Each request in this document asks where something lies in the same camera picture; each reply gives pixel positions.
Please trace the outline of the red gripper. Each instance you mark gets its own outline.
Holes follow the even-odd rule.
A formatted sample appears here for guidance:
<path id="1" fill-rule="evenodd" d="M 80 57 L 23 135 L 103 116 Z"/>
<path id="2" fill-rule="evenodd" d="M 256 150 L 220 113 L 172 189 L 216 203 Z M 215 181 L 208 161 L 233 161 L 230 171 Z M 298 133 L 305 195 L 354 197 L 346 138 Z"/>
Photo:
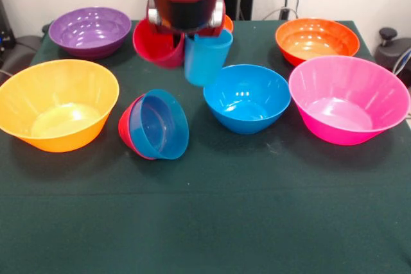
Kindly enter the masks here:
<path id="1" fill-rule="evenodd" d="M 174 2 L 148 0 L 146 18 L 157 33 L 173 34 L 173 47 L 178 49 L 182 34 L 217 37 L 225 18 L 224 0 Z"/>

